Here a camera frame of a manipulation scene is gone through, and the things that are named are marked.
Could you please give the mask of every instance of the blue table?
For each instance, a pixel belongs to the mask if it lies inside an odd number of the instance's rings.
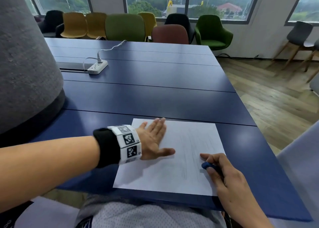
[[[83,57],[83,49],[92,48],[96,52],[101,47],[117,44],[94,40],[46,41],[54,55],[68,58],[70,54],[74,59]],[[96,128],[130,124],[133,118],[164,116],[180,121],[214,122],[227,157],[245,175],[265,214],[273,218],[312,220],[208,47],[135,42],[127,43],[122,50],[108,53],[104,58],[110,62],[110,68],[100,76],[63,73],[67,96],[64,110],[33,141],[91,135]],[[152,72],[160,76],[156,79]],[[96,194],[112,191],[124,197],[215,210],[222,208],[217,197],[114,190],[117,168],[112,165],[92,170],[60,188]]]

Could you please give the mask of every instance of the hand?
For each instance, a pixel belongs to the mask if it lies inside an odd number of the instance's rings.
[[[225,154],[201,153],[200,156],[206,162],[221,167],[224,182],[212,167],[208,167],[206,170],[216,187],[221,204],[231,218],[243,228],[273,228],[253,196],[244,175],[233,167]]]
[[[164,122],[165,118],[161,120],[156,118],[147,129],[145,129],[147,122],[143,122],[140,127],[136,129],[142,144],[142,160],[152,160],[159,157],[170,156],[175,153],[175,149],[173,148],[159,149],[159,144],[166,132]]]

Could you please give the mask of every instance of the white power strip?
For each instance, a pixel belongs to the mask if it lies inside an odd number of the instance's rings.
[[[102,60],[102,63],[96,62],[90,68],[87,69],[89,74],[99,74],[108,65],[106,60]]]

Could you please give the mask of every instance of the green armchair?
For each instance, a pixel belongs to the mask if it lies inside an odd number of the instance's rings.
[[[219,16],[212,14],[199,17],[195,36],[198,45],[207,45],[211,50],[228,48],[233,40],[233,33],[223,27]]]

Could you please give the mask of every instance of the sheet of paper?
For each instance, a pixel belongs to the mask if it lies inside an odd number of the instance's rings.
[[[142,122],[153,120],[133,119],[138,128]],[[151,161],[134,161],[119,166],[114,188],[149,190],[183,194],[216,196],[215,187],[206,170],[200,153],[225,153],[216,125],[213,123],[166,121],[167,131],[160,148],[176,150],[173,156]]]

